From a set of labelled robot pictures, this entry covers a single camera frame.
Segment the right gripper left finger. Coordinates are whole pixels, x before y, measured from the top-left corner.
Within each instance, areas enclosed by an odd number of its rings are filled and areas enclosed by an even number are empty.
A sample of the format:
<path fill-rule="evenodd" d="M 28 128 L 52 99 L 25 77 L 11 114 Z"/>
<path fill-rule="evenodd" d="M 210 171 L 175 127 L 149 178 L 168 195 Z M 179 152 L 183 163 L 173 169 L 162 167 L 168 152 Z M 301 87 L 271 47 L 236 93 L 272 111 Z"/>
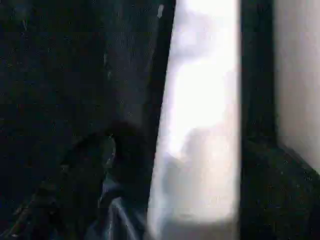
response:
<path fill-rule="evenodd" d="M 139 160 L 144 135 L 118 122 L 67 152 L 16 211 L 9 240 L 141 240 Z"/>

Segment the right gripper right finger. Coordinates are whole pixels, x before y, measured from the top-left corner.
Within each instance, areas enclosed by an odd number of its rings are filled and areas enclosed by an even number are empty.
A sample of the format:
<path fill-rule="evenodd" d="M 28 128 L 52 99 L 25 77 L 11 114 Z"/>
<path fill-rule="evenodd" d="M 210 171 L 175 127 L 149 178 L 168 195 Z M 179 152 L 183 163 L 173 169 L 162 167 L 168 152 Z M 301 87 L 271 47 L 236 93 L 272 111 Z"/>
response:
<path fill-rule="evenodd" d="M 291 149 L 245 141 L 240 239 L 319 238 L 320 175 Z"/>

